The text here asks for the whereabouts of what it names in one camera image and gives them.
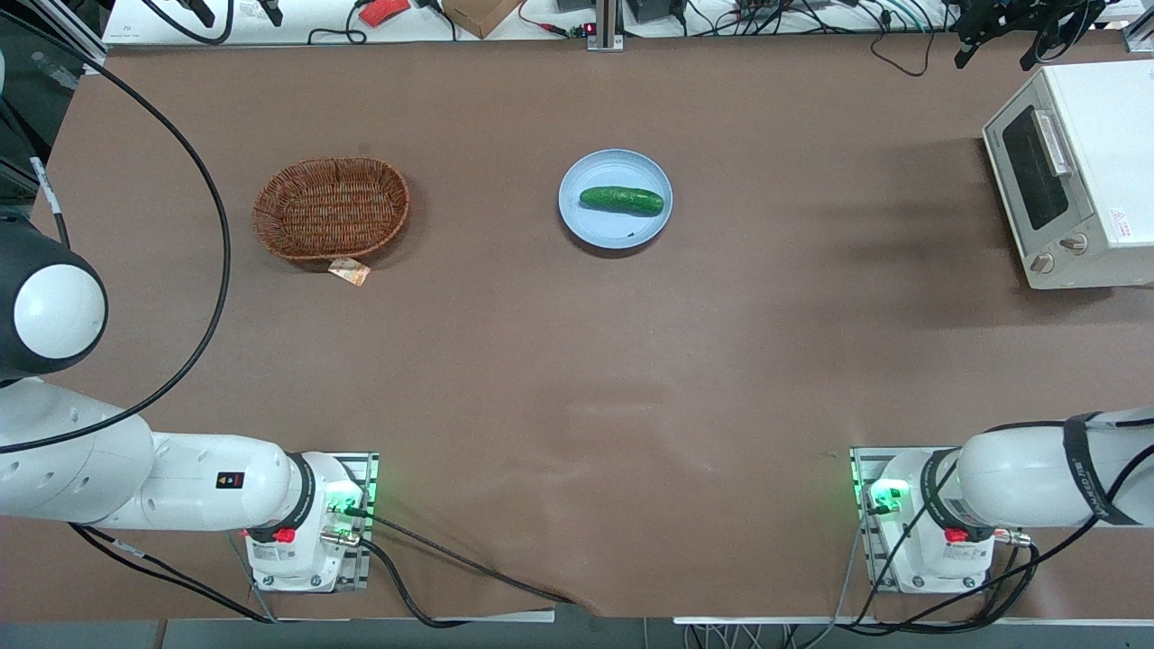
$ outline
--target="wicker basket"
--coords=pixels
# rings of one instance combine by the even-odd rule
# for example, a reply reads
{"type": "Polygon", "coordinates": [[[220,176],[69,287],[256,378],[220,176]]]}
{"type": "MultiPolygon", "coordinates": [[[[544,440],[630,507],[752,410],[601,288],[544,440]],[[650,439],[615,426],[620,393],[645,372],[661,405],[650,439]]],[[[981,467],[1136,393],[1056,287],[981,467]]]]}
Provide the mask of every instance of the wicker basket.
{"type": "Polygon", "coordinates": [[[373,158],[316,158],[280,170],[253,206],[253,231],[294,261],[360,256],[391,239],[409,215],[409,187],[373,158]]]}

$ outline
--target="light blue plate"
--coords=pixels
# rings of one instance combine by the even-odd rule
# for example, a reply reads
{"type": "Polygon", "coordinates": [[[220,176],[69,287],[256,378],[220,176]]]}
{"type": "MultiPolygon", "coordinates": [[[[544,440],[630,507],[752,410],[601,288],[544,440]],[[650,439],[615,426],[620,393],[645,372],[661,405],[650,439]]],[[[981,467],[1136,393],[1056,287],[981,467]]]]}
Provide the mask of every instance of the light blue plate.
{"type": "Polygon", "coordinates": [[[673,211],[673,186],[658,164],[625,149],[590,154],[569,167],[557,193],[561,218],[579,239],[601,248],[622,249],[649,241],[665,227],[673,211]],[[649,189],[665,200],[657,216],[634,216],[590,209],[580,203],[580,193],[590,187],[632,187],[649,189]]]}

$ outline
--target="cucumber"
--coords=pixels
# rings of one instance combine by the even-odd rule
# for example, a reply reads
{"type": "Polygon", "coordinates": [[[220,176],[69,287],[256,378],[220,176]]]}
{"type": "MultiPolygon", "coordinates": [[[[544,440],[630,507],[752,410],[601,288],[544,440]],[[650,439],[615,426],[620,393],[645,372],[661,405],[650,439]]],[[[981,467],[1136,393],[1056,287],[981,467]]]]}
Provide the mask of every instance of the cucumber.
{"type": "Polygon", "coordinates": [[[630,187],[590,187],[580,193],[580,202],[597,210],[642,216],[657,216],[665,209],[661,196],[649,189],[630,187]]]}

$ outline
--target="brown paper tablecloth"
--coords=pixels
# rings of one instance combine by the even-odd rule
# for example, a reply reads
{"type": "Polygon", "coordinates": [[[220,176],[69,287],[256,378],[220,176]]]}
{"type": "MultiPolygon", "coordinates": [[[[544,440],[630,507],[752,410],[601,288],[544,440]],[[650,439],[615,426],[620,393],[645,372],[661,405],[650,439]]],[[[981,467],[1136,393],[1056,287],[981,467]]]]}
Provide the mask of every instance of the brown paper tablecloth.
{"type": "MultiPolygon", "coordinates": [[[[234,237],[217,338],[147,419],[377,450],[382,513],[599,614],[827,616],[855,522],[850,446],[961,443],[1154,398],[1154,292],[1022,281],[976,137],[1026,80],[1029,39],[959,72],[943,37],[920,80],[868,43],[114,52],[204,156],[234,237]],[[658,161],[676,195],[665,232],[621,259],[576,246],[556,212],[569,165],[609,147],[658,161]],[[361,288],[271,256],[249,225],[277,170],[345,155],[388,161],[413,193],[361,288]]],[[[911,66],[923,47],[882,44],[911,66]]],[[[1067,59],[1122,55],[1116,33],[1093,33],[1067,59]]],[[[48,169],[112,300],[102,345],[50,380],[135,403],[210,312],[208,194],[96,77],[48,169]]],[[[61,523],[5,520],[0,535],[5,620],[227,614],[61,523]]],[[[223,535],[123,536],[246,597],[223,535]]],[[[1014,614],[1154,617],[1152,540],[1092,534],[1014,614]]],[[[545,604],[390,546],[433,614],[545,604]]],[[[850,605],[867,590],[860,566],[850,605]]],[[[403,611],[380,567],[364,594],[271,599],[282,616],[403,611]]],[[[923,604],[885,597],[879,614],[923,604]]]]}

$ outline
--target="white sphere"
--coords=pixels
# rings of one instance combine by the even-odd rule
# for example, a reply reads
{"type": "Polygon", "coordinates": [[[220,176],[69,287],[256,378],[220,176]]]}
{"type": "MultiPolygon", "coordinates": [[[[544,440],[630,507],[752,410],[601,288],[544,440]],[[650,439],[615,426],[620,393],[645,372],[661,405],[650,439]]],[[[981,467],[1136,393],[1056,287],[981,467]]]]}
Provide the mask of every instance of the white sphere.
{"type": "Polygon", "coordinates": [[[96,277],[83,268],[58,263],[24,281],[13,320],[24,346],[55,360],[87,350],[104,329],[106,309],[96,277]]]}

